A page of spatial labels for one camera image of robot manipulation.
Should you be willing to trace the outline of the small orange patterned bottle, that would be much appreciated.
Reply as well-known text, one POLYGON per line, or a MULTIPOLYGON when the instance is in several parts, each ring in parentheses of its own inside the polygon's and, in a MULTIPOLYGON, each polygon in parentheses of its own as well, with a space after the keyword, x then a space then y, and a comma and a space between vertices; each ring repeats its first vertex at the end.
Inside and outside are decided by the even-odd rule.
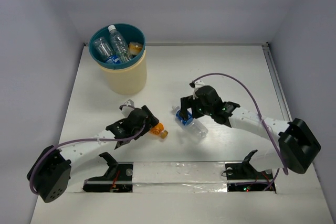
POLYGON ((162 123, 158 123, 155 127, 151 128, 150 133, 159 136, 161 139, 165 139, 168 135, 168 131, 162 123))

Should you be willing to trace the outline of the clear bottle blue label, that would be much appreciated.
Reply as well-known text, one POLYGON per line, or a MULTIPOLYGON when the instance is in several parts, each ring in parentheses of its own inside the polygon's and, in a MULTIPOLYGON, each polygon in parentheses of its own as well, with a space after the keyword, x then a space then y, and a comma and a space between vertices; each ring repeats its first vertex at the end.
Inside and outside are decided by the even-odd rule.
POLYGON ((208 129, 198 120, 193 118, 191 112, 187 110, 187 120, 180 116, 181 108, 179 106, 172 106, 172 113, 177 124, 193 137, 201 140, 208 134, 208 129))
POLYGON ((98 39, 96 39, 93 42, 93 45, 100 54, 104 63, 113 65, 118 65, 121 63, 120 59, 104 37, 99 37, 98 39))

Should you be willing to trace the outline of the orange bottle dark blue label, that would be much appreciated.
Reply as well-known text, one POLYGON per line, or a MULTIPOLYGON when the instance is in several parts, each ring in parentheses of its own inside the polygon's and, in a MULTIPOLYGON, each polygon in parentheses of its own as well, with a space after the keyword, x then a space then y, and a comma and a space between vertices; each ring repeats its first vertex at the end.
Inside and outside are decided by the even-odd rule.
POLYGON ((143 45, 141 43, 132 41, 129 43, 128 52, 132 57, 135 57, 140 53, 142 48, 143 45))

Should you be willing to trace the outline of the clear unlabelled plastic bottle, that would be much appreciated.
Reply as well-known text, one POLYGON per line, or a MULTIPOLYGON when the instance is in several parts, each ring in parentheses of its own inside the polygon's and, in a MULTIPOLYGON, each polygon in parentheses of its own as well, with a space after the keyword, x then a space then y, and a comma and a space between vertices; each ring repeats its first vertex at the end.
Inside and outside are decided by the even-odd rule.
POLYGON ((115 25, 108 26, 108 31, 110 33, 110 42, 113 50, 120 59, 122 63, 126 63, 132 60, 128 52, 128 44, 126 43, 123 36, 117 31, 115 25))

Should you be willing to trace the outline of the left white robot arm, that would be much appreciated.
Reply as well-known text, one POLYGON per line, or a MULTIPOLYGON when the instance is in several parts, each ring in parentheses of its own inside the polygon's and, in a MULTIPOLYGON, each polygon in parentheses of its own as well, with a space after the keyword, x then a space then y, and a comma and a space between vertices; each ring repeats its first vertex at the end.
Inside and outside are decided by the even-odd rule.
POLYGON ((63 142, 45 148, 27 174, 31 191, 40 196, 45 203, 59 198, 67 189, 71 172, 80 165, 103 158, 98 167, 100 177, 93 181, 110 181, 110 189, 118 192, 115 185, 122 171, 118 162, 110 154, 108 147, 116 143, 116 148, 137 140, 159 124, 159 119, 144 105, 135 108, 122 105, 120 109, 129 109, 129 114, 108 125, 104 131, 92 138, 81 138, 63 142))

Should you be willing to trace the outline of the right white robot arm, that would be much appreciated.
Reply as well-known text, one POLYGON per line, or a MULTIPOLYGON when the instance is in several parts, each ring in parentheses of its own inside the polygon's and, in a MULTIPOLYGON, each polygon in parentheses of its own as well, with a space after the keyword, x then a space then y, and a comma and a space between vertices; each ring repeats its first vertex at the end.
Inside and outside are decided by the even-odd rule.
POLYGON ((269 140, 273 149, 264 153, 252 150, 242 161, 241 171, 253 178, 267 169, 280 169, 304 174, 312 164, 321 145, 307 123, 295 118, 281 121, 261 116, 239 104, 223 101, 211 86, 199 86, 194 93, 180 99, 180 117, 197 119, 211 117, 217 124, 243 130, 269 140))

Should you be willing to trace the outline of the cream bin with teal liner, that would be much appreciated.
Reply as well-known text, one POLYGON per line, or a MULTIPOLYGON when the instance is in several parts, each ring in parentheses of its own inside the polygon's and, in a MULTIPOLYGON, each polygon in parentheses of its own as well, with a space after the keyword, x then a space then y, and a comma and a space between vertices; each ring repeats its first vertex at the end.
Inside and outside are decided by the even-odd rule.
POLYGON ((110 89, 118 94, 135 94, 142 90, 147 79, 145 45, 146 40, 142 31, 137 27, 129 24, 112 24, 125 39, 126 43, 134 41, 143 45, 140 53, 132 57, 132 60, 118 65, 104 63, 98 51, 95 49, 93 42, 99 37, 104 37, 111 46, 110 33, 108 26, 98 30, 89 41, 89 52, 93 60, 102 70, 104 77, 110 89))

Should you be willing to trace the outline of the silver taped base bar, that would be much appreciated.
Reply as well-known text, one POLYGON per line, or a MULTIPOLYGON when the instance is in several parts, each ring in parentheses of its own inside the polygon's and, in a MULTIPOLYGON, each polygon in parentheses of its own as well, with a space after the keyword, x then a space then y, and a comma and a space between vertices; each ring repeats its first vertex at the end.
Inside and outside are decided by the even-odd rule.
POLYGON ((87 193, 226 193, 276 191, 272 170, 251 173, 240 162, 136 162, 85 180, 87 193))

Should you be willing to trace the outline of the aluminium rail on right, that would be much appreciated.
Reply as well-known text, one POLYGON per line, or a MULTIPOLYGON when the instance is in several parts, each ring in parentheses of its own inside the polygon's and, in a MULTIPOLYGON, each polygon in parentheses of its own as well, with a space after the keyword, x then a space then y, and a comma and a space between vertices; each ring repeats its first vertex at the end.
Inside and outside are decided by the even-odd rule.
POLYGON ((261 47, 262 47, 265 60, 266 60, 266 63, 269 69, 269 73, 270 73, 272 83, 275 89, 276 97, 280 105, 282 116, 285 120, 292 121, 292 116, 291 116, 291 113, 290 113, 290 110, 289 110, 289 107, 286 101, 284 91, 281 86, 281 82, 280 82, 280 79, 279 79, 279 76, 276 70, 276 66, 275 66, 275 63, 274 63, 274 60, 271 54, 269 43, 265 43, 261 47))

